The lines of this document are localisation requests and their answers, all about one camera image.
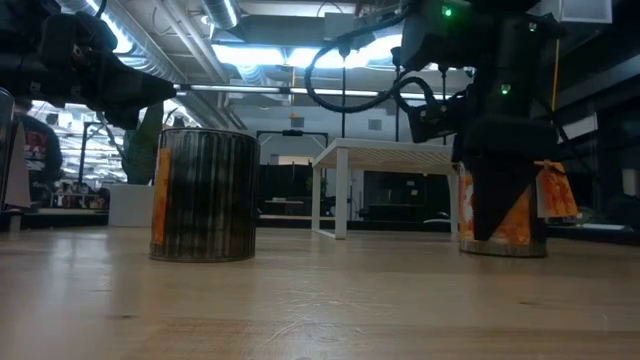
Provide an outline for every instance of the white table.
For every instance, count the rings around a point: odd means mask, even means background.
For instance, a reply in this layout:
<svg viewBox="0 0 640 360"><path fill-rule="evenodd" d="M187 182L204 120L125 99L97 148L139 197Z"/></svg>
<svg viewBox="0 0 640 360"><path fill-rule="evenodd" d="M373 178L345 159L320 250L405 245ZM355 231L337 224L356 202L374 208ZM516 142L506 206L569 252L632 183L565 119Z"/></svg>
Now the white table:
<svg viewBox="0 0 640 360"><path fill-rule="evenodd" d="M449 177L451 232L458 231L458 180L451 167L451 147L360 139L336 139L313 161L311 229L335 238L347 238L349 169L440 174ZM322 169L336 169L335 233L320 230Z"/></svg>

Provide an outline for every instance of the white table leg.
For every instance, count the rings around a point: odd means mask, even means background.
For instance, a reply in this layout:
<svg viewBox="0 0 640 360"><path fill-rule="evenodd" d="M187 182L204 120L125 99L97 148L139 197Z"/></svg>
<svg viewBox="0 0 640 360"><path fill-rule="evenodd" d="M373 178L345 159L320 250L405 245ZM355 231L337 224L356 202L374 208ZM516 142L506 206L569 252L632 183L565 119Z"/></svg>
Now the white table leg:
<svg viewBox="0 0 640 360"><path fill-rule="evenodd" d="M316 166L313 168L313 189L311 192L311 230L320 230L320 208L322 192L322 168Z"/></svg>
<svg viewBox="0 0 640 360"><path fill-rule="evenodd" d="M449 203L451 210L449 218L451 220L451 234L458 233L458 217L460 216L460 206L458 203L458 175L449 175Z"/></svg>
<svg viewBox="0 0 640 360"><path fill-rule="evenodd" d="M336 240L347 238L347 190L349 188L349 149L336 150Z"/></svg>

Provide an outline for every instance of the cylindrical can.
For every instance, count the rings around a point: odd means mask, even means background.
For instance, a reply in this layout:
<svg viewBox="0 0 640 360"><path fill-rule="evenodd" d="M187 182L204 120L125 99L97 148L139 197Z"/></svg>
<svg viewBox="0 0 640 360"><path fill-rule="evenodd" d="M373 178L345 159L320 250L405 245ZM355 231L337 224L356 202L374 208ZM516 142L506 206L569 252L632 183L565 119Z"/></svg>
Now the cylindrical can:
<svg viewBox="0 0 640 360"><path fill-rule="evenodd" d="M474 221L477 209L474 206L474 184L471 173L459 164L459 202L460 202L460 250L467 253L508 256L508 257L545 257L547 241L544 221L538 218L535 181L522 193L502 223L487 240L477 240Z"/></svg>
<svg viewBox="0 0 640 360"><path fill-rule="evenodd" d="M150 258L220 262L255 255L260 143L198 128L160 134Z"/></svg>
<svg viewBox="0 0 640 360"><path fill-rule="evenodd" d="M13 104L13 96L7 90L0 88L0 211L4 209L7 176L9 175L9 154L13 144L11 138Z"/></svg>

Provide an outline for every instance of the desk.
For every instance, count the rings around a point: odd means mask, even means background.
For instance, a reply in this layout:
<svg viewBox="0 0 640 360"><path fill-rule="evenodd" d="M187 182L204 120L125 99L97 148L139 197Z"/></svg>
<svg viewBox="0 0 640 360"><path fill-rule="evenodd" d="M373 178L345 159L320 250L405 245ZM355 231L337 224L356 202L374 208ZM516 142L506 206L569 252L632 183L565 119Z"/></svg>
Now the desk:
<svg viewBox="0 0 640 360"><path fill-rule="evenodd" d="M449 177L451 232L458 231L458 181L451 167L451 147L360 139L336 139L313 161L311 229L335 238L347 238L347 189L349 169L439 174ZM336 169L335 232L320 230L322 169Z"/></svg>

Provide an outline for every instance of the wooden table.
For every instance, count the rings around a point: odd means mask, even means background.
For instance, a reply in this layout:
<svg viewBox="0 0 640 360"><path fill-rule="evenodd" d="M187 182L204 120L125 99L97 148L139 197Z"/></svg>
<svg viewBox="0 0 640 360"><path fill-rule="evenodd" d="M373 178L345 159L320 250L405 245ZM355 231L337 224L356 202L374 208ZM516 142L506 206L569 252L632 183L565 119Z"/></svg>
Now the wooden table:
<svg viewBox="0 0 640 360"><path fill-rule="evenodd" d="M451 147L360 139L336 139L313 161L311 229L335 238L347 238L349 169L449 177L451 232L458 230L457 175L451 166ZM336 169L335 232L320 230L322 169Z"/></svg>
<svg viewBox="0 0 640 360"><path fill-rule="evenodd" d="M549 240L547 259L448 235L258 229L256 257L147 258L148 229L0 241L0 359L638 359L640 248Z"/></svg>

